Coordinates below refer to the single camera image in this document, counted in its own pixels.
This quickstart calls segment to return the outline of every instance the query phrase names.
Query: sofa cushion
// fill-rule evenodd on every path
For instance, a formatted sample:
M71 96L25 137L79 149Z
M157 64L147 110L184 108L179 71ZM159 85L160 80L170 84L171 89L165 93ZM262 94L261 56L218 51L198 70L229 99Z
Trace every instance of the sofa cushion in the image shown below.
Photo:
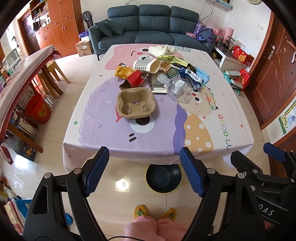
M160 31L139 31L135 44L169 44L173 45L172 38L165 32Z
M125 31L123 35L113 35L112 37L104 37L99 42L99 49L107 50L114 44L133 44L138 32Z
M108 27L107 23L105 20L102 20L101 22L95 23L95 26L107 37L112 37L113 32L112 30Z
M107 11L109 19L123 26L124 31L138 31L138 6L111 7Z
M173 39L174 41L173 45L175 46L193 48L193 49L198 49L206 52L208 50L207 46L205 46L203 43L197 41L192 37L189 37L184 34L175 34L175 33L168 33L168 34Z
M186 34L193 33L199 20L199 14L181 7L172 6L170 8L169 33Z
M168 32L170 8L166 5L139 5L139 31Z
M106 23L113 33L117 35L123 35L123 25L114 21L113 19L107 19Z

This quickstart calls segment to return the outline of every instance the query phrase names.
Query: red bucket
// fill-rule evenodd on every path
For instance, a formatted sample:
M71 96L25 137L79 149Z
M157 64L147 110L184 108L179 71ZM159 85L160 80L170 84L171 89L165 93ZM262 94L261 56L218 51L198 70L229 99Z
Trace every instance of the red bucket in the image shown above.
M25 113L40 124L48 122L51 111L42 99L41 94L34 95L25 108Z

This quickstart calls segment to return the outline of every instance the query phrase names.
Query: sofa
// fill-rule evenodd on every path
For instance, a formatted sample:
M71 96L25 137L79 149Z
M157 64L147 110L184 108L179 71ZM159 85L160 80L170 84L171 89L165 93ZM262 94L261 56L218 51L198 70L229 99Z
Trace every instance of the sofa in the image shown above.
M158 4L125 5L111 7L107 12L108 19L113 19L123 26L123 35L114 34L106 37L97 27L89 28L94 53L104 54L111 45L148 43L174 45L198 49L210 54L215 44L216 35L212 42L200 42L185 35L193 32L199 20L199 14L181 7ZM203 31L202 36L210 34Z

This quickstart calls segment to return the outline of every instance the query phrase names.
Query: yellow slipper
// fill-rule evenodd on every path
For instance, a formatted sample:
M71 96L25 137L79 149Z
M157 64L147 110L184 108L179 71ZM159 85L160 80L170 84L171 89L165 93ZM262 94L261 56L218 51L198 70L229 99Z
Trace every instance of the yellow slipper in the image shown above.
M136 206L133 212L134 218L136 219L137 217L144 216L144 215L149 216L148 208L143 204Z
M169 207L167 210L165 210L162 215L160 216L160 219L162 218L168 218L172 221L175 221L177 216L177 210L174 209L173 207Z

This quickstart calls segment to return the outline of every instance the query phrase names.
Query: table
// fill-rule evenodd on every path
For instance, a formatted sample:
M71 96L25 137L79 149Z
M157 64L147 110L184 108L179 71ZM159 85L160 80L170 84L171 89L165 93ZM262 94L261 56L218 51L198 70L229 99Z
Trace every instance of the table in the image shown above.
M187 146L200 159L246 154L254 143L245 113L232 88L211 57L203 51L176 47L184 58L210 75L189 104L155 95L157 108L147 119L124 119L116 111L116 97L123 80L115 77L119 63L149 56L152 44L113 45L87 82L70 119L63 141L63 162L70 171L81 167L101 146L110 155L143 163L180 163L179 152Z
M245 65L240 62L232 52L224 45L217 43L214 45L214 49L222 56L219 69L222 72L229 71L240 71Z
M63 91L54 82L46 67L46 63L51 60L54 55L60 54L53 45L37 51L29 57L23 59L13 74L7 79L7 85L0 92L0 142L4 141L6 130L9 130L37 151L43 153L42 147L27 138L23 133L16 129L16 127L10 124L9 121L17 102L23 95L27 86L31 84L31 80L40 70L43 71L55 91L59 95L63 94ZM6 161L11 164L12 158L8 149L1 146L0 152Z

